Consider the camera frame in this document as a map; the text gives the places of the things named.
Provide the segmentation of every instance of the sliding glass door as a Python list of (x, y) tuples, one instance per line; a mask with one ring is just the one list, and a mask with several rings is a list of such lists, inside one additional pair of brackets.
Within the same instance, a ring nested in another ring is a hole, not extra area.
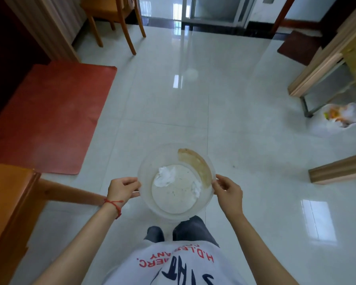
[(183, 0), (182, 21), (244, 27), (255, 0)]

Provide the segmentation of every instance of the person's left hand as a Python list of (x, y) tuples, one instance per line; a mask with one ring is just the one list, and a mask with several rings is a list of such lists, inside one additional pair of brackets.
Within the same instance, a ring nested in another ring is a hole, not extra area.
[(109, 201), (124, 202), (116, 203), (119, 207), (123, 207), (129, 199), (140, 196), (138, 189), (141, 183), (138, 182), (137, 177), (124, 177), (113, 179), (108, 188), (107, 199)]

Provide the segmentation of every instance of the bracelet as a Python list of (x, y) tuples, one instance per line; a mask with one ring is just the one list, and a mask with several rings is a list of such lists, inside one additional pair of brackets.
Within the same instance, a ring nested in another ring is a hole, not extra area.
[(105, 199), (104, 199), (104, 202), (105, 202), (105, 203), (107, 203), (107, 202), (108, 202), (108, 203), (111, 203), (112, 205), (114, 205), (114, 206), (116, 207), (117, 212), (118, 212), (118, 215), (117, 215), (116, 219), (121, 216), (121, 208), (120, 208), (117, 204), (115, 204), (115, 202), (123, 203), (123, 202), (124, 202), (123, 200), (120, 200), (120, 201), (110, 201), (110, 200), (108, 200), (107, 198), (105, 198)]

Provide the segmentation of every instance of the hand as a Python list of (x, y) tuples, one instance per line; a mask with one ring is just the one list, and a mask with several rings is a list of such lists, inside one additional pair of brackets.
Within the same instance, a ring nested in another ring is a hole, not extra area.
[(216, 181), (212, 182), (215, 195), (218, 197), (220, 208), (229, 221), (243, 217), (242, 190), (239, 185), (228, 177), (216, 174)]
[(121, 208), (129, 199), (140, 196), (138, 192), (140, 187), (141, 183), (138, 182), (137, 177), (113, 179), (108, 188), (107, 199), (109, 201), (123, 200), (124, 202), (116, 203)]

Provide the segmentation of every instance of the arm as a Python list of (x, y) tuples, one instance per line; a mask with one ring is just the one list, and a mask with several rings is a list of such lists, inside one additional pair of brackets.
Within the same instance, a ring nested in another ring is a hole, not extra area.
[(242, 190), (231, 179), (216, 175), (212, 186), (220, 208), (232, 225), (257, 285), (299, 285), (270, 252), (242, 212)]
[[(130, 198), (140, 195), (139, 192), (134, 192), (140, 186), (140, 182), (135, 177), (112, 180), (108, 188), (107, 199), (110, 201), (123, 200), (123, 203), (117, 203), (121, 208)], [(116, 207), (105, 203), (33, 285), (82, 283), (105, 235), (117, 216)]]

